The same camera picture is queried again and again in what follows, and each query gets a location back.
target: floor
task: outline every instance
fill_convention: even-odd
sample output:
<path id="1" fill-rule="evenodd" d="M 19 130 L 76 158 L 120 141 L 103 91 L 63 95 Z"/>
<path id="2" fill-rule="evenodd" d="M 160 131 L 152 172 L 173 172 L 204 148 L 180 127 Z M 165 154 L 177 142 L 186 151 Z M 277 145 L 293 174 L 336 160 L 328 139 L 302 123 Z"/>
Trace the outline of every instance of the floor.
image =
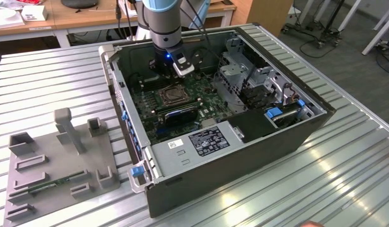
<path id="1" fill-rule="evenodd" d="M 306 0 L 296 0 L 296 7 L 302 9 Z M 314 13 L 320 1 L 314 1 L 310 14 Z M 332 2 L 324 17 L 322 24 L 333 12 L 336 3 Z M 345 15 L 348 8 L 342 7 L 333 27 L 337 28 Z M 280 40 L 305 58 L 305 60 L 340 85 L 340 87 L 389 123 L 389 74 L 378 67 L 376 62 L 377 51 L 372 50 L 368 56 L 361 54 L 366 44 L 376 35 L 372 28 L 376 21 L 368 17 L 356 14 L 348 27 L 341 33 L 342 40 L 337 48 L 322 58 L 310 58 L 300 52 L 300 45 L 313 39 L 310 36 L 297 33 L 294 30 L 280 35 Z M 389 32 L 384 36 L 384 40 L 389 39 Z M 320 56 L 332 46 L 328 45 L 322 49 L 306 44 L 302 48 L 312 56 Z M 380 56 L 378 61 L 389 71 L 389 63 Z"/>

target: gray plastic block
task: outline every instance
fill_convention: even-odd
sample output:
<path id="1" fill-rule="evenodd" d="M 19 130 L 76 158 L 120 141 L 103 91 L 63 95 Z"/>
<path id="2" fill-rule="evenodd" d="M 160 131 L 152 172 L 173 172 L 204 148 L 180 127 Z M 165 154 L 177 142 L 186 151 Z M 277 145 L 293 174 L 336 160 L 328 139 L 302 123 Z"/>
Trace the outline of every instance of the gray plastic block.
<path id="1" fill-rule="evenodd" d="M 100 175 L 99 170 L 96 170 L 96 178 L 101 188 L 113 186 L 116 178 L 109 166 L 107 166 L 108 175 Z"/>
<path id="2" fill-rule="evenodd" d="M 37 165 L 41 165 L 41 164 L 44 164 L 47 162 L 48 162 L 47 156 L 45 155 L 39 155 L 39 156 L 35 156 L 32 158 L 28 158 L 28 159 L 20 161 L 20 162 L 16 162 L 15 163 L 15 169 L 17 171 L 20 171 L 20 170 L 32 168 L 32 167 L 35 167 Z"/>
<path id="3" fill-rule="evenodd" d="M 48 174 L 47 174 L 47 172 L 43 172 L 40 178 L 31 180 L 24 184 L 17 184 L 17 181 L 13 181 L 13 189 L 19 190 L 24 187 L 32 186 L 33 184 L 39 184 L 39 183 L 44 182 L 45 180 L 48 180 Z"/>
<path id="4" fill-rule="evenodd" d="M 100 126 L 104 127 L 104 134 L 97 134 L 95 137 L 92 137 L 88 124 L 79 125 L 73 128 L 87 148 L 87 152 L 80 155 L 76 155 L 76 146 L 69 139 L 65 128 L 60 124 L 57 125 L 57 130 L 63 131 L 64 129 L 60 135 L 56 131 L 33 138 L 35 141 L 28 144 L 33 152 L 21 156 L 11 153 L 5 215 L 8 211 L 15 210 L 24 204 L 33 206 L 33 210 L 31 210 L 33 212 L 25 212 L 24 214 L 31 215 L 17 216 L 19 219 L 15 217 L 13 221 L 4 219 L 4 227 L 21 225 L 120 187 L 107 123 L 100 121 Z M 36 166 L 33 162 L 23 162 L 28 159 L 33 161 L 40 160 L 39 156 L 45 156 L 49 159 L 48 162 Z M 23 168 L 21 171 L 17 171 L 15 169 L 19 166 L 17 163 L 31 163 L 33 167 Z M 43 173 L 48 175 L 45 180 L 44 177 L 40 178 Z M 76 188 L 72 191 L 75 195 L 71 195 L 71 188 L 84 183 L 88 183 L 89 189 L 83 190 L 83 188 Z"/>
<path id="5" fill-rule="evenodd" d="M 9 221 L 16 221 L 21 218 L 31 216 L 35 213 L 35 207 L 28 203 L 17 206 L 15 209 L 7 212 L 5 219 Z"/>
<path id="6" fill-rule="evenodd" d="M 19 202 L 21 202 L 21 201 L 24 201 L 27 199 L 31 199 L 32 197 L 33 197 L 33 195 L 29 192 L 24 192 L 24 193 L 19 194 L 19 195 L 15 195 L 15 196 L 9 195 L 8 201 L 11 203 L 19 203 Z"/>
<path id="7" fill-rule="evenodd" d="M 91 173 L 88 172 L 88 170 L 84 170 L 80 175 L 71 177 L 69 181 L 72 183 L 77 183 L 80 181 L 85 181 L 88 178 L 91 178 Z"/>
<path id="8" fill-rule="evenodd" d="M 72 115 L 71 115 L 69 108 L 63 108 L 63 109 L 55 110 L 55 121 L 57 124 L 60 124 L 64 127 L 64 130 L 68 134 L 68 137 L 69 137 L 69 139 L 75 145 L 75 148 L 77 150 L 77 154 L 81 154 L 87 151 L 87 149 L 83 145 L 80 135 L 73 128 L 71 120 L 72 120 Z"/>
<path id="9" fill-rule="evenodd" d="M 107 132 L 107 128 L 104 127 L 104 124 L 97 117 L 89 119 L 87 124 L 92 137 L 100 136 Z"/>
<path id="10" fill-rule="evenodd" d="M 56 137 L 63 146 L 72 143 L 67 132 L 60 133 L 59 135 L 56 135 Z"/>
<path id="11" fill-rule="evenodd" d="M 65 129 L 64 129 L 63 125 L 56 124 L 56 128 L 59 130 L 59 133 L 64 133 L 65 132 Z"/>
<path id="12" fill-rule="evenodd" d="M 79 186 L 69 188 L 71 195 L 75 199 L 92 193 L 93 188 L 89 186 L 89 183 L 83 183 Z"/>
<path id="13" fill-rule="evenodd" d="M 29 146 L 29 143 L 33 142 L 32 137 L 27 132 L 21 132 L 9 137 L 8 148 L 16 156 L 33 153 L 33 149 Z"/>

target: motherboard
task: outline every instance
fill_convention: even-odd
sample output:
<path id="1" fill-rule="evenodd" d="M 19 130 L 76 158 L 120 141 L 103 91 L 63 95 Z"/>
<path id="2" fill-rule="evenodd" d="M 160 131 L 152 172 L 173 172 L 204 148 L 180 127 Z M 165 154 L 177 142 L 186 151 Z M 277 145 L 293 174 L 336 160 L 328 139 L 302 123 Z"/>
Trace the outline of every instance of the motherboard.
<path id="1" fill-rule="evenodd" d="M 233 114 L 210 78 L 193 74 L 160 89 L 132 94 L 152 144 L 208 127 Z"/>

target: white sticker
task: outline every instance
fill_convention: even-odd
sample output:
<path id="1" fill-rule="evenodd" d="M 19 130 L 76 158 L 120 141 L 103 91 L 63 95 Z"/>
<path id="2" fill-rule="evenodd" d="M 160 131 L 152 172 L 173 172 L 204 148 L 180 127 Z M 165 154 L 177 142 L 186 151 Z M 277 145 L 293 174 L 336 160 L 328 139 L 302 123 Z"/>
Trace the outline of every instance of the white sticker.
<path id="1" fill-rule="evenodd" d="M 48 26 L 48 27 L 32 27 L 32 28 L 29 28 L 31 31 L 48 30 L 48 29 L 51 29 L 51 26 Z"/>
<path id="2" fill-rule="evenodd" d="M 182 140 L 181 139 L 174 140 L 172 142 L 168 142 L 168 146 L 169 146 L 170 149 L 177 148 L 181 145 L 182 145 Z"/>

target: metal bracket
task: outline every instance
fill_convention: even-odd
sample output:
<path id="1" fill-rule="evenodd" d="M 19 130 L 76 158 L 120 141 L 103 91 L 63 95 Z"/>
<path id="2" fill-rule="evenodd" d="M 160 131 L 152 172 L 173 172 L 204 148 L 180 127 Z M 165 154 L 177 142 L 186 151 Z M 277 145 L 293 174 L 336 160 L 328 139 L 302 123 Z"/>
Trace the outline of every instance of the metal bracket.
<path id="1" fill-rule="evenodd" d="M 128 174 L 128 176 L 129 176 L 131 189 L 132 189 L 132 191 L 133 191 L 135 193 L 141 193 L 141 192 L 144 192 L 144 191 L 145 191 L 145 187 L 146 187 L 148 185 L 153 184 L 153 182 L 146 182 L 145 184 L 141 184 L 141 185 L 140 185 L 137 178 L 132 176 L 132 169 L 133 169 L 135 167 L 139 167 L 139 166 L 144 166 L 144 168 L 145 168 L 145 163 L 146 163 L 146 161 L 143 160 L 143 161 L 140 161 L 137 164 L 132 165 L 131 168 L 128 168 L 128 170 L 127 170 L 127 174 Z"/>
<path id="2" fill-rule="evenodd" d="M 108 63 L 108 59 L 113 56 L 113 54 L 116 53 L 115 51 L 115 47 L 112 44 L 108 45 L 103 45 L 99 47 L 99 56 L 100 56 L 100 62 L 101 62 L 101 66 L 104 69 L 104 74 L 105 74 L 105 79 L 107 79 L 107 85 L 111 85 L 111 76 L 108 74 L 108 67 L 107 67 L 107 63 Z"/>

